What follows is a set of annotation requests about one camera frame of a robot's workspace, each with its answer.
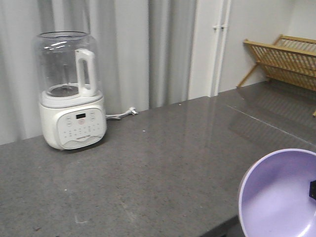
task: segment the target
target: button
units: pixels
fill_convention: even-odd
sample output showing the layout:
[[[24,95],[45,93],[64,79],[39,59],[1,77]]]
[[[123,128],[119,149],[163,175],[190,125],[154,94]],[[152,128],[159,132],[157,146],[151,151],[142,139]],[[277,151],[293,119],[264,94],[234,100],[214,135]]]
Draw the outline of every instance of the button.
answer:
[[[79,123],[79,124],[84,124],[84,118],[78,119],[78,123]]]

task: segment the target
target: gray curtain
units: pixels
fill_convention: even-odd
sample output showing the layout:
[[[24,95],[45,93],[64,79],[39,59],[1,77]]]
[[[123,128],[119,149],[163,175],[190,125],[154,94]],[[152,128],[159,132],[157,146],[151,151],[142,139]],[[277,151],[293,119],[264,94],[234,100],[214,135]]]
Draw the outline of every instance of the gray curtain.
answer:
[[[84,31],[98,42],[107,114],[187,99],[194,0],[0,0],[0,144],[41,134],[32,41]]]

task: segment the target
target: digital display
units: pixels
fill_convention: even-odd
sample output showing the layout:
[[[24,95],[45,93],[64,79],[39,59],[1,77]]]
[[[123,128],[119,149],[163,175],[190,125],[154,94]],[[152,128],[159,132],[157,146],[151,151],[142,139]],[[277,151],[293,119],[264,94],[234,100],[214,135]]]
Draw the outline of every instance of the digital display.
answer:
[[[76,115],[76,119],[85,118],[85,114]]]

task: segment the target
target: clear plastic jar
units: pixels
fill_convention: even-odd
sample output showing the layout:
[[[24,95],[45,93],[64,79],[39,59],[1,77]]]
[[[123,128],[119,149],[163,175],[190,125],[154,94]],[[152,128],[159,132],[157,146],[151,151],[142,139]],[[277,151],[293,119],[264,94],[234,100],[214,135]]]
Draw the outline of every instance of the clear plastic jar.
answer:
[[[36,37],[40,103],[52,108],[102,96],[96,75],[96,41],[84,32],[49,32]]]

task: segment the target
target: jar handle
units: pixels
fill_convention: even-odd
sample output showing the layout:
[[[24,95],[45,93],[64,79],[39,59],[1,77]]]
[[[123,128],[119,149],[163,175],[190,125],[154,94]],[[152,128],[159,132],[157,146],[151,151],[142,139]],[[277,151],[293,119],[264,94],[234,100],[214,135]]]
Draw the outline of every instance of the jar handle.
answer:
[[[78,92],[81,96],[94,96],[97,93],[97,80],[95,70],[95,54],[88,49],[79,48],[75,50],[76,69],[78,78]],[[87,63],[89,85],[84,82],[83,61]]]

